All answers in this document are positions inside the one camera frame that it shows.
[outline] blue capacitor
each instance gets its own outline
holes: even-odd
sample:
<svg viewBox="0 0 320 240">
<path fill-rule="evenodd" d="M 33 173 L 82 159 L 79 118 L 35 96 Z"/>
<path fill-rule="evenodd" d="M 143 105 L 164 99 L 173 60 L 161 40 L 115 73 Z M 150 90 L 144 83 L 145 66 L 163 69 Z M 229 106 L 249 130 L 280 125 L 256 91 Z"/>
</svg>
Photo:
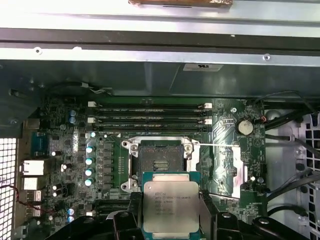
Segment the blue capacitor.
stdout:
<svg viewBox="0 0 320 240">
<path fill-rule="evenodd" d="M 75 220 L 75 218 L 74 218 L 73 216 L 69 216 L 69 217 L 66 219 L 66 221 L 67 221 L 68 223 L 71 223 L 73 220 Z"/>
<path fill-rule="evenodd" d="M 69 208 L 67 212 L 68 212 L 68 215 L 75 214 L 75 210 L 73 210 L 72 208 Z"/>
</svg>

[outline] capacitor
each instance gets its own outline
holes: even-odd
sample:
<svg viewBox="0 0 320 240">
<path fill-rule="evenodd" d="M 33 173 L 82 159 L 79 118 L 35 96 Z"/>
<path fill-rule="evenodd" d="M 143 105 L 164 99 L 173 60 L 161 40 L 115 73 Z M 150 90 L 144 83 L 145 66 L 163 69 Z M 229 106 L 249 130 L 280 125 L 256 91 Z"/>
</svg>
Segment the capacitor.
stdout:
<svg viewBox="0 0 320 240">
<path fill-rule="evenodd" d="M 85 160 L 85 164 L 87 164 L 88 166 L 91 165 L 94 162 L 94 160 L 92 158 L 87 158 Z"/>
<path fill-rule="evenodd" d="M 72 116 L 72 117 L 70 117 L 69 118 L 69 123 L 71 123 L 71 124 L 75 124 L 76 123 L 76 118 L 74 117 L 74 116 Z"/>
<path fill-rule="evenodd" d="M 87 177 L 90 177 L 93 173 L 94 173 L 93 168 L 89 168 L 89 169 L 85 170 L 85 172 L 84 172 L 84 174 L 85 174 Z"/>
<path fill-rule="evenodd" d="M 56 190 L 58 190 L 60 188 L 62 188 L 62 184 L 61 183 L 58 183 L 58 184 L 52 186 L 52 190 L 54 190 L 54 191 L 56 191 Z"/>
<path fill-rule="evenodd" d="M 61 156 L 62 155 L 62 151 L 53 151 L 51 152 L 51 156 L 52 157 L 57 157 L 57 156 Z"/>
<path fill-rule="evenodd" d="M 74 117 L 74 116 L 77 115 L 77 112 L 76 112 L 75 110 L 71 110 L 71 111 L 69 112 L 69 114 L 70 114 L 71 117 Z"/>
<path fill-rule="evenodd" d="M 66 219 L 66 221 L 68 222 L 68 223 L 71 223 L 72 221 L 74 221 L 75 220 L 75 218 L 73 217 L 73 216 L 68 216 L 68 218 Z"/>
<path fill-rule="evenodd" d="M 67 126 L 65 125 L 65 124 L 61 124 L 60 125 L 60 130 L 61 131 L 64 131 L 64 130 L 66 130 L 67 129 Z"/>
<path fill-rule="evenodd" d="M 94 183 L 94 180 L 92 178 L 88 178 L 87 180 L 84 181 L 84 185 L 87 187 L 91 186 Z"/>
<path fill-rule="evenodd" d="M 72 168 L 72 164 L 71 164 L 71 163 L 63 164 L 63 165 L 62 165 L 62 168 L 63 168 L 64 170 L 70 169 L 70 168 Z"/>
<path fill-rule="evenodd" d="M 72 208 L 69 208 L 67 213 L 68 213 L 68 215 L 73 215 L 73 214 L 75 214 L 75 210 Z"/>
<path fill-rule="evenodd" d="M 87 146 L 86 148 L 85 148 L 85 152 L 87 153 L 87 154 L 90 154 L 90 153 L 92 153 L 93 151 L 94 151 L 94 147 L 93 146 Z"/>
<path fill-rule="evenodd" d="M 254 124 L 248 119 L 239 120 L 235 125 L 235 130 L 244 136 L 248 136 L 254 131 Z"/>
<path fill-rule="evenodd" d="M 57 190 L 52 194 L 52 196 L 57 197 L 57 196 L 59 196 L 61 194 L 62 194 L 62 191 L 61 190 Z"/>
</svg>

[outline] connector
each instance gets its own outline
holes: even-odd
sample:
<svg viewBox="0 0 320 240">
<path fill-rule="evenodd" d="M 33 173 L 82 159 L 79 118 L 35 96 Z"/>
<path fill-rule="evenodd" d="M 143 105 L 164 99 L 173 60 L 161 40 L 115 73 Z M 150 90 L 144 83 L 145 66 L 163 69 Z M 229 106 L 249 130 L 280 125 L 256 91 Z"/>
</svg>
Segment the connector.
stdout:
<svg viewBox="0 0 320 240">
<path fill-rule="evenodd" d="M 96 121 L 97 121 L 97 120 L 96 120 L 95 117 L 88 117 L 88 119 L 87 119 L 87 123 L 88 123 L 88 124 L 94 124 Z"/>
<path fill-rule="evenodd" d="M 97 103 L 95 101 L 88 101 L 88 108 L 95 108 Z"/>
</svg>

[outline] screw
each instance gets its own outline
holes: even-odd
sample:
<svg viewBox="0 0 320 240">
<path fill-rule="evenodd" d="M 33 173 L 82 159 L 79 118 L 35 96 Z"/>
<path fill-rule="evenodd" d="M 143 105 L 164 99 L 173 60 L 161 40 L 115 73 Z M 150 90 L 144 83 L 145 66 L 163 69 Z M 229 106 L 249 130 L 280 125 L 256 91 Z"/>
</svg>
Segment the screw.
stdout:
<svg viewBox="0 0 320 240">
<path fill-rule="evenodd" d="M 269 221 L 268 221 L 267 219 L 265 219 L 265 218 L 260 218 L 260 219 L 259 219 L 259 222 L 260 222 L 261 224 L 269 224 Z"/>
<path fill-rule="evenodd" d="M 231 214 L 228 212 L 224 212 L 224 213 L 222 213 L 222 217 L 229 219 L 229 218 L 231 218 Z"/>
<path fill-rule="evenodd" d="M 191 146 L 190 145 L 185 145 L 184 146 L 184 150 L 186 150 L 187 152 L 191 151 Z"/>
<path fill-rule="evenodd" d="M 129 216 L 129 213 L 127 213 L 126 211 L 121 213 L 120 217 L 121 218 L 125 218 L 125 217 L 128 217 Z"/>
<path fill-rule="evenodd" d="M 132 145 L 132 146 L 131 146 L 131 150 L 132 150 L 132 151 L 137 151 L 137 150 L 138 150 L 138 146 L 135 145 L 135 144 Z"/>
<path fill-rule="evenodd" d="M 34 48 L 34 51 L 35 51 L 35 53 L 38 54 L 38 55 L 41 55 L 41 54 L 42 54 L 42 49 L 41 49 L 40 47 L 38 47 L 38 46 Z"/>
<path fill-rule="evenodd" d="M 263 55 L 262 58 L 264 61 L 269 61 L 271 59 L 271 56 L 270 56 L 270 54 L 267 53 L 267 54 Z"/>
<path fill-rule="evenodd" d="M 302 221 L 302 222 L 304 222 L 306 220 L 306 218 L 304 216 L 299 216 L 298 219 L 299 219 L 299 221 Z"/>
<path fill-rule="evenodd" d="M 258 183 L 263 184 L 264 183 L 264 178 L 263 177 L 258 177 Z"/>
<path fill-rule="evenodd" d="M 11 119 L 11 120 L 9 121 L 9 123 L 10 123 L 11 125 L 15 125 L 15 124 L 18 123 L 18 119 L 16 119 L 16 118 Z"/>
</svg>

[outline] mounting screw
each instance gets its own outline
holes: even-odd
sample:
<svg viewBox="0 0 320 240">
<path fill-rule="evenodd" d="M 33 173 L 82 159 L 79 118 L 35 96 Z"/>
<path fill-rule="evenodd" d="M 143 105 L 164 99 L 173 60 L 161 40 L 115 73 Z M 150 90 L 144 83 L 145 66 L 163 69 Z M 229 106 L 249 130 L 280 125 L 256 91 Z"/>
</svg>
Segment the mounting screw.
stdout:
<svg viewBox="0 0 320 240">
<path fill-rule="evenodd" d="M 264 61 L 269 61 L 271 59 L 271 56 L 270 56 L 270 54 L 267 53 L 267 54 L 263 55 L 262 58 Z"/>
<path fill-rule="evenodd" d="M 11 125 L 15 125 L 15 124 L 18 123 L 18 119 L 13 118 L 13 119 L 11 119 L 11 120 L 9 121 L 9 123 L 10 123 Z"/>
<path fill-rule="evenodd" d="M 41 49 L 40 47 L 38 47 L 38 46 L 34 48 L 34 51 L 35 51 L 35 53 L 38 54 L 38 55 L 41 55 L 41 54 L 42 54 L 42 49 Z"/>
<path fill-rule="evenodd" d="M 191 151 L 192 147 L 190 145 L 185 145 L 184 146 L 184 150 L 186 150 L 187 152 Z"/>
<path fill-rule="evenodd" d="M 231 218 L 231 214 L 228 212 L 224 212 L 224 213 L 222 213 L 222 217 L 229 219 L 229 218 Z"/>
<path fill-rule="evenodd" d="M 131 145 L 131 151 L 137 151 L 138 150 L 138 146 L 133 144 Z"/>
<path fill-rule="evenodd" d="M 302 221 L 302 222 L 304 222 L 306 220 L 306 218 L 304 216 L 299 216 L 298 219 L 299 219 L 299 221 Z"/>
<path fill-rule="evenodd" d="M 269 224 L 269 221 L 268 221 L 267 219 L 265 219 L 265 218 L 260 218 L 260 219 L 259 219 L 259 222 L 260 222 L 261 224 Z"/>
</svg>

